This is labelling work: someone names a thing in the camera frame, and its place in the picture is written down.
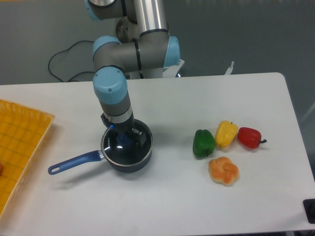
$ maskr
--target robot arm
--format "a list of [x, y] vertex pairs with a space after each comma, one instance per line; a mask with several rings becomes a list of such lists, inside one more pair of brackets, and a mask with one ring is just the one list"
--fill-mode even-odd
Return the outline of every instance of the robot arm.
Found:
[[136, 13], [139, 40], [122, 44], [115, 37], [103, 36], [93, 48], [93, 86], [104, 111], [102, 120], [117, 132], [130, 131], [134, 118], [125, 73], [139, 71], [142, 75], [144, 69], [179, 64], [178, 40], [168, 35], [162, 0], [85, 1], [90, 15], [99, 19], [124, 15], [129, 18]]

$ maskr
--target yellow plastic basket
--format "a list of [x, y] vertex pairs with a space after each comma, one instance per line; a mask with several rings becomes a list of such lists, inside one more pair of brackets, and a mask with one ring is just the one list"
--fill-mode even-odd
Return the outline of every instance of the yellow plastic basket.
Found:
[[27, 173], [54, 117], [0, 99], [0, 216]]

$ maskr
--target white table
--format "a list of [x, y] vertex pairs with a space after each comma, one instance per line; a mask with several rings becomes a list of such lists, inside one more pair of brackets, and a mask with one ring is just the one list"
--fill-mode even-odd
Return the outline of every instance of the white table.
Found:
[[[15, 236], [213, 235], [313, 229], [302, 201], [315, 183], [281, 74], [128, 81], [135, 118], [154, 138], [142, 170], [125, 174], [106, 162], [55, 176], [53, 164], [100, 149], [105, 130], [91, 82], [0, 86], [0, 97], [56, 115], [18, 195], [1, 219]], [[259, 130], [268, 142], [248, 151], [236, 140], [211, 157], [240, 170], [232, 187], [214, 183], [210, 158], [196, 160], [197, 129], [220, 121]]]

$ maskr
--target saucepan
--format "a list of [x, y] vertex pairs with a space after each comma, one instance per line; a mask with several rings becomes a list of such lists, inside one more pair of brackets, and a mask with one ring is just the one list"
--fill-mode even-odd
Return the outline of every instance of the saucepan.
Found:
[[78, 165], [106, 159], [120, 172], [136, 172], [149, 162], [152, 155], [153, 137], [148, 126], [135, 119], [130, 142], [120, 142], [117, 132], [107, 128], [101, 139], [101, 150], [95, 150], [58, 163], [48, 168], [50, 175], [76, 167]]

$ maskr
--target yellow bell pepper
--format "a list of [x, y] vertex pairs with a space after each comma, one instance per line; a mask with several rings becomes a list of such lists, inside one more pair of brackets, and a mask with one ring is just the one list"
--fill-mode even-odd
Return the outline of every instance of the yellow bell pepper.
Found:
[[237, 134], [237, 131], [237, 125], [227, 120], [221, 121], [215, 136], [216, 145], [220, 148], [225, 148], [232, 142]]

